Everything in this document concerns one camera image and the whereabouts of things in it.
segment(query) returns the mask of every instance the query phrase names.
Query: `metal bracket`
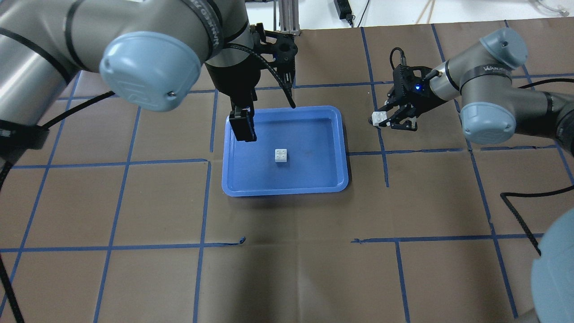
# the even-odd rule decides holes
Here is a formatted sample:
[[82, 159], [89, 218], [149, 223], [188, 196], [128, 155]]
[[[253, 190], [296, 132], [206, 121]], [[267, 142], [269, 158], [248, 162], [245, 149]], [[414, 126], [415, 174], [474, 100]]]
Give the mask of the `metal bracket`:
[[279, 26], [282, 33], [295, 36], [301, 34], [299, 29], [299, 0], [279, 0]]

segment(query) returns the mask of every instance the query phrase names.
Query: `robotic arm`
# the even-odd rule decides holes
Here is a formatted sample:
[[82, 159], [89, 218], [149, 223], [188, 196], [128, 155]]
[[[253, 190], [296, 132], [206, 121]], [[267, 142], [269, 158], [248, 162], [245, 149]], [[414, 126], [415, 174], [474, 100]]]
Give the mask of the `robotic arm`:
[[497, 144], [520, 133], [556, 139], [574, 152], [574, 96], [511, 86], [511, 71], [528, 56], [514, 30], [497, 30], [434, 69], [407, 66], [402, 50], [393, 51], [401, 52], [401, 64], [394, 68], [389, 99], [371, 116], [374, 126], [416, 131], [417, 117], [461, 95], [460, 118], [469, 141]]
[[216, 88], [231, 97], [237, 139], [255, 141], [254, 88], [267, 62], [230, 44], [273, 54], [270, 68], [290, 93], [294, 37], [250, 26], [244, 0], [2, 1], [0, 165], [42, 147], [48, 131], [36, 125], [80, 70], [99, 72], [144, 109], [170, 111], [205, 63]]

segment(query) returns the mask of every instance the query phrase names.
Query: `power adapter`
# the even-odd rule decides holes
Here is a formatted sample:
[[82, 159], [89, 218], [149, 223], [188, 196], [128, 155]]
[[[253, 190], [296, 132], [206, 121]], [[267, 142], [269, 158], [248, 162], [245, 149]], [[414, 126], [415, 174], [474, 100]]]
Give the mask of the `power adapter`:
[[349, 0], [335, 0], [335, 8], [337, 8], [339, 19], [347, 20], [349, 25], [353, 27], [353, 10], [351, 9]]

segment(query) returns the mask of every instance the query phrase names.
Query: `black wire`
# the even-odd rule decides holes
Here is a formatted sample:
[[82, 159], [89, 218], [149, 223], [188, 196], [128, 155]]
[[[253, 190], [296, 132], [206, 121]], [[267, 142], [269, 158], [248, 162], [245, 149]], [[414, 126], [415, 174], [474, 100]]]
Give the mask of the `black wire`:
[[359, 20], [359, 24], [357, 25], [357, 28], [359, 28], [360, 23], [363, 22], [364, 13], [367, 12], [367, 8], [369, 7], [369, 3], [371, 3], [371, 0], [367, 0], [367, 5], [364, 7], [363, 14], [360, 15], [360, 20]]
[[292, 108], [295, 109], [295, 107], [297, 107], [297, 105], [295, 104], [295, 101], [293, 101], [293, 97], [291, 96], [291, 93], [289, 91], [289, 89], [287, 88], [287, 85], [283, 82], [283, 80], [279, 77], [279, 75], [277, 74], [277, 72], [275, 72], [275, 70], [273, 69], [273, 67], [271, 67], [271, 65], [269, 65], [269, 62], [266, 61], [263, 56], [259, 55], [258, 53], [254, 52], [251, 48], [243, 46], [243, 45], [239, 45], [239, 44], [233, 44], [233, 43], [229, 43], [226, 44], [223, 48], [233, 48], [233, 49], [238, 49], [240, 51], [249, 53], [251, 56], [256, 57], [259, 61], [261, 61], [261, 63], [269, 70], [269, 72], [271, 72], [271, 74], [273, 75], [273, 77], [275, 78], [275, 80], [277, 81], [277, 83], [279, 83], [279, 86], [283, 89], [283, 92], [285, 93], [285, 96], [287, 97], [287, 101], [289, 101], [289, 105], [291, 105]]
[[508, 200], [508, 197], [528, 197], [528, 198], [531, 198], [531, 197], [548, 197], [548, 196], [553, 196], [553, 195], [558, 195], [558, 194], [570, 192], [572, 190], [574, 190], [574, 185], [566, 187], [564, 189], [560, 189], [560, 190], [556, 190], [556, 191], [550, 191], [550, 192], [544, 192], [544, 193], [531, 193], [531, 194], [510, 193], [510, 192], [501, 193], [502, 201], [504, 201], [504, 203], [510, 209], [512, 214], [514, 214], [514, 217], [516, 218], [516, 220], [518, 220], [518, 223], [522, 227], [522, 230], [524, 230], [524, 233], [526, 233], [526, 237], [528, 237], [528, 240], [530, 240], [530, 242], [534, 246], [534, 249], [536, 249], [536, 252], [538, 252], [539, 255], [542, 255], [542, 253], [541, 253], [540, 249], [538, 249], [538, 241], [536, 240], [536, 238], [532, 234], [532, 231], [530, 231], [530, 229], [526, 225], [526, 222], [524, 222], [524, 219], [520, 216], [520, 214], [518, 213], [516, 208], [512, 205], [512, 203], [510, 203], [510, 201]]
[[523, 86], [519, 87], [519, 89], [528, 89], [529, 87], [533, 87], [533, 86], [537, 86], [537, 85], [542, 85], [542, 84], [547, 84], [547, 83], [558, 83], [558, 82], [574, 83], [574, 79], [571, 79], [571, 78], [547, 79], [547, 80], [542, 80], [542, 81], [530, 83], [527, 85], [523, 85]]
[[100, 94], [100, 95], [98, 95], [98, 96], [95, 97], [95, 98], [91, 98], [91, 99], [85, 101], [84, 103], [81, 103], [81, 104], [79, 104], [79, 105], [77, 105], [77, 106], [75, 106], [75, 107], [69, 109], [68, 111], [62, 113], [61, 115], [55, 117], [54, 119], [52, 119], [52, 120], [46, 122], [46, 123], [42, 126], [42, 128], [48, 129], [48, 128], [50, 128], [51, 126], [55, 125], [56, 123], [58, 123], [58, 122], [62, 121], [63, 119], [69, 117], [71, 114], [74, 114], [74, 113], [76, 113], [76, 112], [78, 112], [78, 111], [80, 111], [80, 110], [82, 110], [82, 109], [84, 109], [84, 108], [86, 108], [86, 107], [89, 107], [89, 106], [91, 106], [91, 105], [93, 105], [93, 104], [95, 104], [95, 103], [98, 103], [98, 102], [100, 102], [100, 101], [103, 100], [103, 99], [109, 98], [109, 97], [111, 97], [111, 96], [114, 95], [114, 94], [115, 94], [115, 93], [114, 93], [113, 91], [109, 91], [109, 92], [106, 92], [106, 93], [104, 93], [104, 94]]
[[401, 53], [401, 63], [402, 63], [403, 59], [405, 59], [405, 52], [402, 50], [402, 48], [400, 48], [400, 47], [393, 48], [393, 50], [391, 51], [391, 55], [389, 55], [389, 62], [391, 63], [391, 68], [393, 70], [395, 69], [395, 65], [393, 63], [393, 54], [396, 51], [399, 51], [399, 53]]
[[[8, 176], [10, 169], [12, 169], [12, 164], [11, 162], [7, 161], [2, 167], [2, 171], [0, 171], [0, 191], [2, 191], [2, 186], [4, 185], [4, 181], [6, 180], [6, 176]], [[20, 311], [20, 307], [16, 301], [16, 295], [14, 293], [14, 289], [12, 288], [12, 283], [10, 282], [10, 276], [8, 276], [8, 272], [4, 266], [2, 255], [0, 255], [0, 279], [2, 280], [2, 285], [4, 287], [4, 291], [6, 292], [8, 303], [10, 303], [10, 307], [12, 308], [14, 319], [17, 323], [24, 323], [24, 317], [22, 316], [22, 312]]]

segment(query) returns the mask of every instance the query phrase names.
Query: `light blue joint cap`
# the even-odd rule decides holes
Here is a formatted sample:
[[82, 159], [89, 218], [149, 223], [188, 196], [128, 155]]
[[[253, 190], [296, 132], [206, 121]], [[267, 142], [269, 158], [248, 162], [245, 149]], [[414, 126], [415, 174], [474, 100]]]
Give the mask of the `light blue joint cap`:
[[464, 136], [477, 144], [499, 144], [516, 130], [516, 119], [505, 108], [490, 102], [473, 102], [460, 111]]
[[574, 322], [574, 209], [550, 226], [532, 265], [534, 308], [541, 323]]
[[480, 43], [494, 58], [512, 70], [524, 65], [528, 58], [526, 43], [511, 28], [500, 28], [494, 33], [482, 37]]
[[100, 74], [114, 92], [152, 111], [175, 109], [200, 73], [201, 62], [189, 46], [154, 32], [119, 36], [100, 62]]

